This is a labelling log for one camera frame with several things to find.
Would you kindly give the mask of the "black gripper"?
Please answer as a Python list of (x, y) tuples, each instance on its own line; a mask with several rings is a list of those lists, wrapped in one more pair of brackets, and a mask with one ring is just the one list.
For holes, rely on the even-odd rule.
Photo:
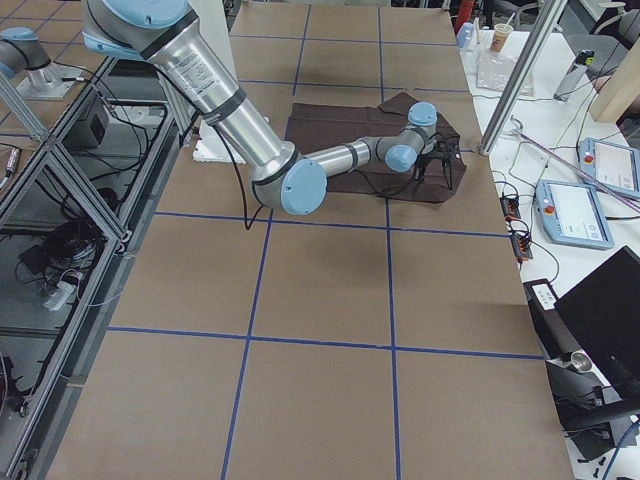
[(442, 173), (452, 175), (454, 161), (461, 159), (459, 139), (460, 136), (457, 134), (445, 136), (436, 133), (432, 150), (429, 153), (421, 153), (418, 157), (418, 174), (425, 175), (428, 166), (433, 161), (440, 160)]

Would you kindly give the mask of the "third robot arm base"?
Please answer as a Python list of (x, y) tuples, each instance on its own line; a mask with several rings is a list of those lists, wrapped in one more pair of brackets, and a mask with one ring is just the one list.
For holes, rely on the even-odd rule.
[(1, 31), (1, 74), (13, 79), (25, 73), (17, 86), (28, 100), (60, 101), (72, 88), (77, 76), (73, 67), (55, 65), (34, 31), (11, 27)]

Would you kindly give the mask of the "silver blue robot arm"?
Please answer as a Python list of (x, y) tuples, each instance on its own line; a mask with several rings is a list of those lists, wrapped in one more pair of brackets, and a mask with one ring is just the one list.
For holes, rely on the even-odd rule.
[(417, 102), (395, 136), (363, 137), (302, 155), (247, 98), (201, 35), (200, 18), (186, 1), (87, 1), (83, 36), (97, 53), (154, 65), (245, 160), (255, 198), (291, 215), (315, 211), (330, 177), (375, 161), (406, 172), (439, 138), (435, 106)]

